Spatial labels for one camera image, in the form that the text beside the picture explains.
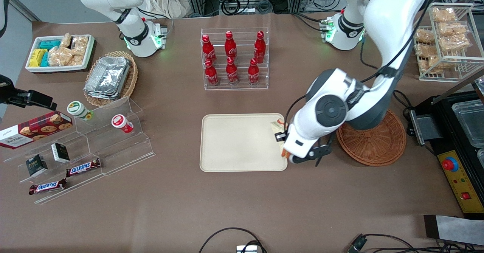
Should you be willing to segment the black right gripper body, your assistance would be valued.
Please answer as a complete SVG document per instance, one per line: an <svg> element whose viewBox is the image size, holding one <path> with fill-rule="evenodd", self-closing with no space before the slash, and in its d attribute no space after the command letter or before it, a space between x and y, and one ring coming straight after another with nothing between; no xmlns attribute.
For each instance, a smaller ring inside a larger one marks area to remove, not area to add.
<svg viewBox="0 0 484 253"><path fill-rule="evenodd" d="M11 104L11 98L17 96L13 82L4 75L0 75L0 103Z"/></svg>

